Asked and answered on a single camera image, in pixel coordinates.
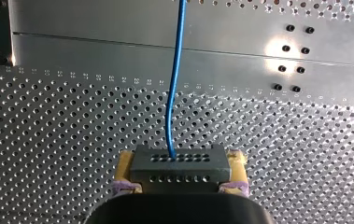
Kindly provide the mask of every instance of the perforated metal sheet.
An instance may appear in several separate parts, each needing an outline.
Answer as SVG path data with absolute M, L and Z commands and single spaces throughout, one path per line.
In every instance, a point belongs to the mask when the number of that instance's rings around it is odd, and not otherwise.
M 80 220 L 119 150 L 165 146 L 165 89 L 31 75 L 0 72 L 0 210 Z M 248 154 L 251 198 L 276 221 L 354 223 L 354 106 L 181 91 L 175 110 L 178 147 Z
M 354 13 L 331 19 L 350 2 L 293 1 L 284 14 L 289 2 L 189 4 L 176 146 L 246 152 L 251 199 L 277 223 L 354 223 Z M 12 3 L 13 31 L 28 34 L 13 36 L 19 66 L 0 67 L 0 223 L 78 223 L 110 195 L 120 150 L 165 147 L 177 4 L 84 3 Z M 316 4 L 332 8 L 318 18 Z M 300 13 L 309 6 L 312 16 Z M 299 31 L 286 33 L 289 23 Z M 282 53 L 285 43 L 312 53 Z

